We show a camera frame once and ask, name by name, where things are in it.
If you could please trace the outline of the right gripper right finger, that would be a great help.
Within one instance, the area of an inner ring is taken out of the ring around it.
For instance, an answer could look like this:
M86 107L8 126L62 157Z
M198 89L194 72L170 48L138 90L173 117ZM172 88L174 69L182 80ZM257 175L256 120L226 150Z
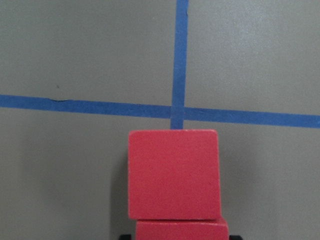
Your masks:
M230 235L229 240L243 240L240 235Z

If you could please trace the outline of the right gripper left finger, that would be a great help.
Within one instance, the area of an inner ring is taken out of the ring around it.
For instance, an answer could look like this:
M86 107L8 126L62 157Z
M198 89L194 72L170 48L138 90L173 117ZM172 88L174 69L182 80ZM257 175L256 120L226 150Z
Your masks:
M121 234L118 237L119 240L135 240L135 236L132 234Z

